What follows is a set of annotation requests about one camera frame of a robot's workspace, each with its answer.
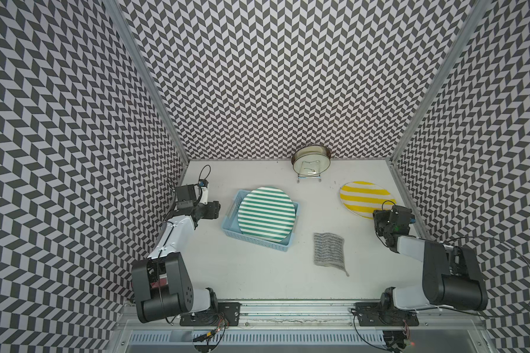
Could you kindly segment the yellow white striped plate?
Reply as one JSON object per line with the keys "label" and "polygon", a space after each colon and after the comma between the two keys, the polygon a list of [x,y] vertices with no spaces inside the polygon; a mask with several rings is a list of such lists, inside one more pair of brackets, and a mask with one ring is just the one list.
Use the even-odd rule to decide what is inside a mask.
{"label": "yellow white striped plate", "polygon": [[365,181],[343,185],[339,190],[339,199],[347,210],[365,219],[372,219],[374,211],[390,210],[397,203],[387,189]]}

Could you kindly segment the grey microfibre cloth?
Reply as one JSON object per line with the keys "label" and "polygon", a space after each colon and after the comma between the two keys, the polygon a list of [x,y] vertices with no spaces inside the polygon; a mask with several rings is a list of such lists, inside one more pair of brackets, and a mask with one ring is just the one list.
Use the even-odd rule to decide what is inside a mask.
{"label": "grey microfibre cloth", "polygon": [[316,266],[332,267],[343,271],[349,276],[345,268],[344,238],[333,233],[315,233],[314,240],[314,258]]}

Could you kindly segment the green white striped plate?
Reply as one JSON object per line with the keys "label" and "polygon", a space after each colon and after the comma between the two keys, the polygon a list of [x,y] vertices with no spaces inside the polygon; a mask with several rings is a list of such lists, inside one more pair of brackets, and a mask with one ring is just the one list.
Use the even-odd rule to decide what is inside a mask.
{"label": "green white striped plate", "polygon": [[294,202],[284,191],[273,187],[250,191],[238,207],[241,233],[274,243],[291,235],[297,218]]}

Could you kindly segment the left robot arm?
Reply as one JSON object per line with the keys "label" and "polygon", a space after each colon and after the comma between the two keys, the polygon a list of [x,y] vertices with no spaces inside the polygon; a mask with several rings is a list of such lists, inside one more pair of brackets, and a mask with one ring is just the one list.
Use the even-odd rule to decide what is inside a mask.
{"label": "left robot arm", "polygon": [[175,190],[154,250],[132,264],[132,291],[140,322],[217,311],[215,292],[197,288],[191,281],[183,251],[199,222],[218,219],[220,208],[218,201],[208,201],[206,179]]}

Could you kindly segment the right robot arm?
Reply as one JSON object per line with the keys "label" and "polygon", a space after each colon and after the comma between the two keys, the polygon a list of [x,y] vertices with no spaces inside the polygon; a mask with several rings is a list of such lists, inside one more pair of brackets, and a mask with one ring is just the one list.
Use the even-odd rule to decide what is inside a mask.
{"label": "right robot arm", "polygon": [[487,289],[474,250],[410,235],[410,226],[416,219],[407,207],[393,205],[388,210],[376,209],[372,219],[375,234],[385,247],[422,264],[419,282],[409,287],[387,288],[381,295],[381,309],[410,311],[446,307],[483,311],[487,308]]}

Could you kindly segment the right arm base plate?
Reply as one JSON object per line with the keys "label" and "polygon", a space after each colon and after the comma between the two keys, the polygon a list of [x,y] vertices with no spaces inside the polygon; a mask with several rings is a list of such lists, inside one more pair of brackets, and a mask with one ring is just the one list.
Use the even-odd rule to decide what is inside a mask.
{"label": "right arm base plate", "polygon": [[355,312],[361,327],[418,327],[420,322],[415,313],[391,306],[383,309],[379,303],[357,302]]}

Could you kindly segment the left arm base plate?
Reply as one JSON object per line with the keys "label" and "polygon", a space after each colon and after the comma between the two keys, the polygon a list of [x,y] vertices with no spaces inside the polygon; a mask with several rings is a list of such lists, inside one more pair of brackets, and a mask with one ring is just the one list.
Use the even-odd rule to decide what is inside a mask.
{"label": "left arm base plate", "polygon": [[219,302],[217,307],[185,314],[180,317],[182,327],[237,327],[241,313],[241,302]]}

